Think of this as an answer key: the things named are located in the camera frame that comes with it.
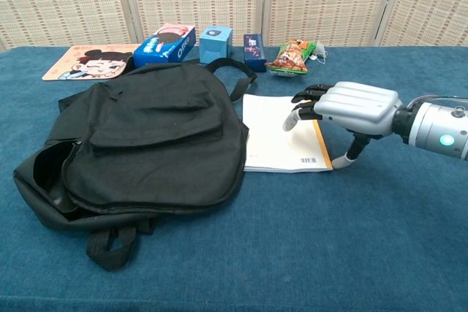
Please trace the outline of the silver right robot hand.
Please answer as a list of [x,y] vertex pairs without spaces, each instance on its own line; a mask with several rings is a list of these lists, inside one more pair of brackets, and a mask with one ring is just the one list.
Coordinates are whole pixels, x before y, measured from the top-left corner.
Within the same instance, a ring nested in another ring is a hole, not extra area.
[[350,166],[370,140],[392,134],[393,117],[403,107],[396,91],[348,81],[310,85],[291,102],[296,106],[283,123],[284,131],[302,120],[323,120],[353,134],[348,151],[332,161],[335,169]]

